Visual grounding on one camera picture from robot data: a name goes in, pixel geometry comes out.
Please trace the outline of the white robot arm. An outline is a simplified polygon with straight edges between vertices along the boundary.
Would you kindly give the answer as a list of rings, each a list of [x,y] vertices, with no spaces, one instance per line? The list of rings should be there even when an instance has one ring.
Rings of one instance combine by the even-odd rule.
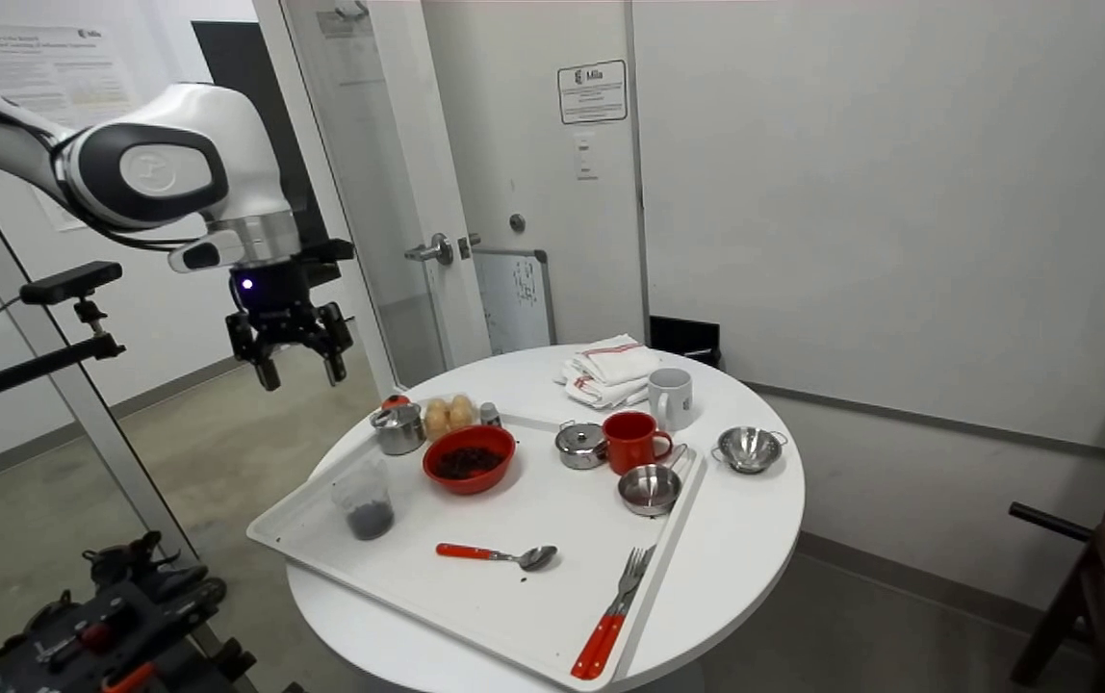
[[[151,104],[88,125],[56,125],[0,97],[0,170],[42,190],[94,231],[146,246],[174,268],[228,268],[230,352],[278,387],[278,345],[309,345],[328,379],[345,377],[340,304],[316,304],[345,237],[304,242],[259,109],[228,83],[164,83]]]

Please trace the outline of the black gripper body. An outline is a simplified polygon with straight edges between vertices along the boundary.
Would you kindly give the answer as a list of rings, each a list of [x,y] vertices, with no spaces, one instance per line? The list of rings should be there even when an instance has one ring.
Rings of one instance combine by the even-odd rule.
[[[349,345],[345,319],[334,301],[316,304],[310,284],[349,255],[349,242],[328,237],[278,267],[235,267],[228,272],[235,301],[228,317],[230,350],[242,363],[262,363],[273,345],[300,344],[323,358],[340,358]]]

